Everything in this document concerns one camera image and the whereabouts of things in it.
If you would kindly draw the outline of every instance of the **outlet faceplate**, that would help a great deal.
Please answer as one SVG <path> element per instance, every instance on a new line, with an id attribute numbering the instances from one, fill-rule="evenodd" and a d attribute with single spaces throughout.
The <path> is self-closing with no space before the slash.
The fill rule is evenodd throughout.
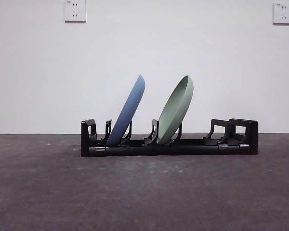
<path id="1" fill-rule="evenodd" d="M 86 0 L 65 0 L 64 20 L 70 22 L 86 22 Z"/>
<path id="2" fill-rule="evenodd" d="M 289 2 L 273 4 L 273 24 L 289 25 Z"/>

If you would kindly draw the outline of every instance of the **plate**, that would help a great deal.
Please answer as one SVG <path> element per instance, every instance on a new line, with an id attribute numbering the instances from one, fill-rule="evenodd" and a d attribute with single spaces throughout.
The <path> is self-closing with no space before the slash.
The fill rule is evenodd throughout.
<path id="1" fill-rule="evenodd" d="M 157 144 L 171 141 L 181 125 L 193 97 L 194 85 L 189 76 L 185 76 L 169 97 L 160 117 Z"/>
<path id="2" fill-rule="evenodd" d="M 106 146 L 116 146 L 119 144 L 121 138 L 124 136 L 124 133 L 131 122 L 131 119 L 133 118 L 136 112 L 136 109 L 144 94 L 144 90 L 145 90 L 145 80 L 140 75 L 121 110 L 121 113 L 106 142 Z"/>

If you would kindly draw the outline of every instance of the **electrical outlet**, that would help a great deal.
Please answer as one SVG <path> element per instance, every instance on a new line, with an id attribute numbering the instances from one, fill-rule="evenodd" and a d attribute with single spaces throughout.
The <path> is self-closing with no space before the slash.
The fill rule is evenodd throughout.
<path id="1" fill-rule="evenodd" d="M 289 24 L 289 2 L 273 4 L 273 24 Z"/>
<path id="2" fill-rule="evenodd" d="M 64 20 L 65 22 L 86 22 L 86 0 L 66 0 Z"/>

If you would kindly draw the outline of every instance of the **dish rack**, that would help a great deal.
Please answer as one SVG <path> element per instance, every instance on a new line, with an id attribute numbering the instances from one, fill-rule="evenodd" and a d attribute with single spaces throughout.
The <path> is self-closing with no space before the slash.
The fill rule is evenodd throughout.
<path id="1" fill-rule="evenodd" d="M 219 139 L 212 138 L 215 126 L 225 128 Z M 245 134 L 236 133 L 236 126 L 245 127 Z M 132 139 L 132 122 L 128 134 L 114 147 L 106 147 L 111 132 L 111 120 L 106 121 L 105 136 L 98 139 L 94 119 L 81 122 L 81 157 L 132 155 L 255 155 L 258 152 L 258 122 L 254 120 L 211 120 L 211 129 L 202 139 L 182 139 L 182 124 L 178 133 L 166 145 L 157 145 L 159 122 L 152 120 L 151 133 L 143 139 Z"/>

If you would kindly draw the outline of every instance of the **blue plate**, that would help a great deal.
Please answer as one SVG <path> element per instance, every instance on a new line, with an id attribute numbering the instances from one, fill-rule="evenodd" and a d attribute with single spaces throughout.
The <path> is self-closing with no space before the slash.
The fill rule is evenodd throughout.
<path id="1" fill-rule="evenodd" d="M 106 146 L 116 146 L 119 144 L 121 138 L 124 136 L 124 133 L 131 122 L 131 119 L 136 112 L 136 109 L 144 94 L 144 90 L 145 80 L 142 76 L 139 76 L 122 108 L 122 111 L 114 125 L 114 128 L 110 133 Z"/>

